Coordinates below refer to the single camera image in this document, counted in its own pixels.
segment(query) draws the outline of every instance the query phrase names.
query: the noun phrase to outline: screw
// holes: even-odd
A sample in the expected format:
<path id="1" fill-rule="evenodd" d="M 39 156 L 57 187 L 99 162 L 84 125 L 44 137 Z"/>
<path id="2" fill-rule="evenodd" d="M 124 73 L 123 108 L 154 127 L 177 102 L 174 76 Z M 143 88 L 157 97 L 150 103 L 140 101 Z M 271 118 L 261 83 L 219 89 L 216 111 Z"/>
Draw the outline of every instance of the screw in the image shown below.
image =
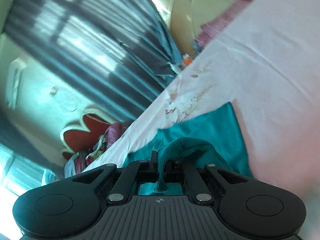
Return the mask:
<path id="1" fill-rule="evenodd" d="M 124 196 L 122 194 L 115 193 L 115 194 L 109 195 L 108 198 L 111 201 L 121 201 L 124 199 Z"/>
<path id="2" fill-rule="evenodd" d="M 209 194 L 206 194 L 206 193 L 198 194 L 196 196 L 196 198 L 199 201 L 209 201 L 209 200 L 212 199 L 212 197 Z"/>

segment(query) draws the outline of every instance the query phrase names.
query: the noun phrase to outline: black device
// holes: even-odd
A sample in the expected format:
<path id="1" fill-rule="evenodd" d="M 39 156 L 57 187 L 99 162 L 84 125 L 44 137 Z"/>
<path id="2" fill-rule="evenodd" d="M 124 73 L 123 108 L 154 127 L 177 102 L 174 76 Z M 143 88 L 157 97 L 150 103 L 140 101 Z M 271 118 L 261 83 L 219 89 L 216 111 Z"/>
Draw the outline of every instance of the black device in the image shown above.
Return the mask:
<path id="1" fill-rule="evenodd" d="M 306 208 L 286 190 L 207 164 L 168 161 L 165 182 L 183 195 L 137 195 L 158 179 L 157 152 L 28 191 L 13 216 L 27 239 L 298 240 Z"/>

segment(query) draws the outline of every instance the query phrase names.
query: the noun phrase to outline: wall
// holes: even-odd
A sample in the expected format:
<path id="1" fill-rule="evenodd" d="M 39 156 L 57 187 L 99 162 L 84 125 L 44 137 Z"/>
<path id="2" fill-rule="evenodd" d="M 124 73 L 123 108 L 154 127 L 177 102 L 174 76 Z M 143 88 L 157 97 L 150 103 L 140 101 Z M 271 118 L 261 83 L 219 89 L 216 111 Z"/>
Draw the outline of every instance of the wall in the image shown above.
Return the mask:
<path id="1" fill-rule="evenodd" d="M 27 67 L 20 82 L 17 107 L 12 110 L 6 106 L 4 97 L 9 65 L 18 57 Z M 80 125 L 87 109 L 112 121 L 92 101 L 47 70 L 5 33 L 0 37 L 0 62 L 0 107 L 49 161 L 64 165 L 66 160 L 61 153 L 65 147 L 60 132 L 70 124 Z M 51 95 L 52 89 L 56 91 L 54 95 Z"/>
<path id="2" fill-rule="evenodd" d="M 171 15 L 171 33 L 183 53 L 195 56 L 192 41 L 207 23 L 236 0 L 175 0 Z"/>

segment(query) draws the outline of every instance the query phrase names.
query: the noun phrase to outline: teal cloth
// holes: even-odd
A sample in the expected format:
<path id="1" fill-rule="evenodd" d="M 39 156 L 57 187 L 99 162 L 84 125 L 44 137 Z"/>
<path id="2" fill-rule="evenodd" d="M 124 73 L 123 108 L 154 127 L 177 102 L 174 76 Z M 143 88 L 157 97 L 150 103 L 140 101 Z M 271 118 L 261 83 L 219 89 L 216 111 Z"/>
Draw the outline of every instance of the teal cloth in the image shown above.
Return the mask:
<path id="1" fill-rule="evenodd" d="M 180 196 L 183 195 L 182 187 L 179 183 L 167 183 L 163 191 L 156 190 L 156 183 L 141 184 L 138 190 L 139 196 L 157 195 L 157 196 Z"/>
<path id="2" fill-rule="evenodd" d="M 198 168 L 203 168 L 207 163 L 214 163 L 252 177 L 245 143 L 230 102 L 210 113 L 177 123 L 168 129 L 158 130 L 153 140 L 145 147 L 128 154 L 124 166 L 136 160 L 150 160 L 152 150 L 158 151 L 160 171 L 161 165 L 164 167 L 169 159 L 188 159 Z M 143 195 L 159 192 L 170 194 L 161 179 L 159 174 L 157 183 L 153 186 L 144 185 L 140 192 Z"/>

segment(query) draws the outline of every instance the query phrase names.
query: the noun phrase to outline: bedsheet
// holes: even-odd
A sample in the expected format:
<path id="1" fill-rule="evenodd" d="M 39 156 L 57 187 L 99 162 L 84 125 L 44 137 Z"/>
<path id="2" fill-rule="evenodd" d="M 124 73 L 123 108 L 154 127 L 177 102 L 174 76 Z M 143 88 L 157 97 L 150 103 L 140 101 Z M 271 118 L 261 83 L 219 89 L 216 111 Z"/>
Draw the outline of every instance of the bedsheet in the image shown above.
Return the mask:
<path id="1" fill-rule="evenodd" d="M 87 169 L 121 166 L 157 129 L 230 101 L 253 175 L 303 198 L 300 236 L 319 240 L 319 22 L 320 0 L 255 0 Z"/>

